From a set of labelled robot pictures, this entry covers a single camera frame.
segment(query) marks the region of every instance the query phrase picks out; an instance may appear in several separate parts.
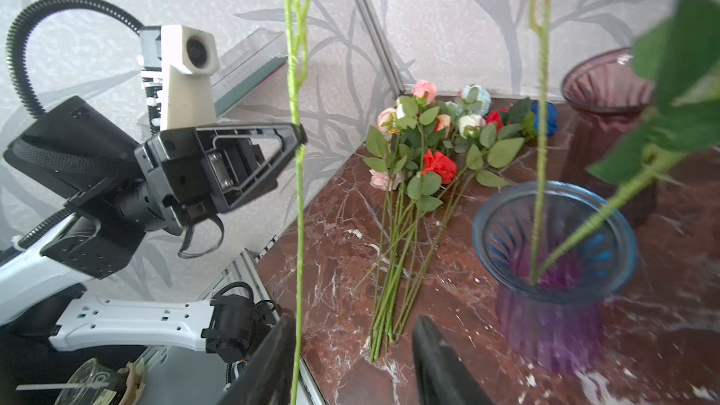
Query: blue glass vase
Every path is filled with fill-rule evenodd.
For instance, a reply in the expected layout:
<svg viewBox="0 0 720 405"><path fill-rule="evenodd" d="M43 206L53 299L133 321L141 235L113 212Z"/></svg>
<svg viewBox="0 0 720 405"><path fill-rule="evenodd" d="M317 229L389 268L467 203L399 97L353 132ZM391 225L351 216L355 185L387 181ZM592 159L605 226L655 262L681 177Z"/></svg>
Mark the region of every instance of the blue glass vase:
<svg viewBox="0 0 720 405"><path fill-rule="evenodd" d="M616 211L530 285L536 188L536 182L507 187L482 206L473 224L475 250L499 282L495 312L510 346L551 372L589 369L602 357L599 302L635 271L635 233ZM573 184L548 182L545 202L538 266L605 200Z"/></svg>

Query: peach rose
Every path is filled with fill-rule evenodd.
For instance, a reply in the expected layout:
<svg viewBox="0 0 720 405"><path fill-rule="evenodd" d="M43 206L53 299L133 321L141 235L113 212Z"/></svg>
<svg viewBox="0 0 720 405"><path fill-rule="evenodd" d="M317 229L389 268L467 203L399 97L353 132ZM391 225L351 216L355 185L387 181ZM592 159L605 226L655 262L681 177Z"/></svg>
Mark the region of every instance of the peach rose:
<svg viewBox="0 0 720 405"><path fill-rule="evenodd" d="M426 98L428 104L435 102L435 96L437 94L438 88L425 80L418 80L415 84L415 88L412 90L412 95Z"/></svg>
<svg viewBox="0 0 720 405"><path fill-rule="evenodd" d="M397 108L385 108L380 115L377 117L377 129L380 130L383 137L386 140L392 138L393 133L397 133L398 129L395 128L395 119L398 118Z"/></svg>
<svg viewBox="0 0 720 405"><path fill-rule="evenodd" d="M446 114L438 115L438 122L435 124L435 131L447 129L450 127L450 116Z"/></svg>
<svg viewBox="0 0 720 405"><path fill-rule="evenodd" d="M376 170L370 169L370 186L379 190L387 191L388 188L391 190L397 189L402 182L402 173L395 175L395 178L390 182L390 176L386 172L377 172Z"/></svg>

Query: leaf pattern wallpaper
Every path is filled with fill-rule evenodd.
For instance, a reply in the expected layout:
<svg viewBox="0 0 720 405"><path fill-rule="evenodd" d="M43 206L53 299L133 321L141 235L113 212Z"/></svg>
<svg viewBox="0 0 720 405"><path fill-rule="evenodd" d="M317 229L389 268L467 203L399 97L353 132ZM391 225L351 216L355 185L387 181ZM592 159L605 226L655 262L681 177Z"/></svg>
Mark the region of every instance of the leaf pattern wallpaper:
<svg viewBox="0 0 720 405"><path fill-rule="evenodd" d="M0 31L33 0L4 0ZM108 0L146 25L182 23L211 32L220 54L258 27L282 31L282 0ZM452 92L479 83L499 95L536 93L536 47L527 30L527 0L372 0L403 81L436 82ZM552 90L564 73L601 51L626 46L671 11L672 0L553 0ZM392 95L353 0L313 0L310 77L300 93L309 145L304 189L311 198L365 138L367 126ZM30 78L52 107L80 95L136 140L149 135L135 58L137 37L101 15L52 16L33 32L27 50ZM6 68L0 72L0 144L5 147L31 118L17 100ZM289 121L285 71L270 76L223 116L241 122ZM295 217L293 171L278 188L222 217L228 230L219 250L199 259L176 256L180 238L149 235L130 265L87 284L123 299L195 299L241 249L262 249ZM0 244L31 230L62 200L0 162ZM193 243L218 237L201 225Z"/></svg>

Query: vase rim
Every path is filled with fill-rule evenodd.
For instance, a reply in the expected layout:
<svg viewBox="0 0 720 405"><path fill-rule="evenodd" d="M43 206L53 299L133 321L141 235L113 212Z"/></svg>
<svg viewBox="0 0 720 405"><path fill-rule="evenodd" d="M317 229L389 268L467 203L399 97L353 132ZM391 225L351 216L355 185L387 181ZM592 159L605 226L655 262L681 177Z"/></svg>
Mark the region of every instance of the vase rim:
<svg viewBox="0 0 720 405"><path fill-rule="evenodd" d="M560 305L585 305L597 303L607 296L617 292L630 279L638 258L638 245L635 232L620 211L615 211L606 222L615 235L618 246L627 252L625 265L613 281L602 289L596 291L582 290L576 288L570 290L545 290L532 286L518 275L508 275L491 262L489 254L482 243L482 235L491 222L493 214L505 204L537 193L537 182L526 182L504 187L499 193L494 194L477 212L473 220L473 243L477 256L480 258L485 269L502 285L511 291L526 296L537 302L556 303ZM577 186L576 184L563 182L546 182L546 194L560 195L575 201L580 201L598 210L606 201L599 195Z"/></svg>
<svg viewBox="0 0 720 405"><path fill-rule="evenodd" d="M632 57L631 54L631 48L630 47L624 47L621 49L615 49L615 50L609 50L607 52L603 52L602 54L593 55L590 58L584 59L581 62L577 63L566 75L563 77L562 82L560 83L560 92L565 99L565 101L573 107L577 111L587 111L589 113L594 114L632 114L632 113L640 113L642 112L649 103L641 103L639 105L632 105L632 106L617 106L617 107L603 107L603 106L595 106L591 105L586 102L582 102L579 100L571 99L567 96L565 93L567 91L567 88L570 86L571 82L575 82L578 80L579 76L581 74L585 74L589 72L591 69L594 69L596 67L590 66L590 62L602 59L602 58L617 58L621 55L628 55Z"/></svg>

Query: glass jar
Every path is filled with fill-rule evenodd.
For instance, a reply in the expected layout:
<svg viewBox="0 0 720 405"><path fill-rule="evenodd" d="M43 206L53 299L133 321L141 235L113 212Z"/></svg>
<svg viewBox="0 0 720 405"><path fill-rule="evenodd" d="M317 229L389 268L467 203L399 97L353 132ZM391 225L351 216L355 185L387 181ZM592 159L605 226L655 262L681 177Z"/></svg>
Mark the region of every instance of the glass jar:
<svg viewBox="0 0 720 405"><path fill-rule="evenodd" d="M506 187L475 216L473 240L483 266L499 282L495 313L508 344L528 363L551 372L591 368L602 357L599 302L632 276L635 233L615 212L530 285L536 182ZM574 184L548 182L538 266L605 201Z"/></svg>
<svg viewBox="0 0 720 405"><path fill-rule="evenodd" d="M609 198L616 186L590 175L585 168L601 160L629 131L653 101L654 84L638 76L627 49L609 51L574 67L562 81L562 94L577 116L560 181ZM625 204L621 212L631 225L655 210L657 190L651 184Z"/></svg>

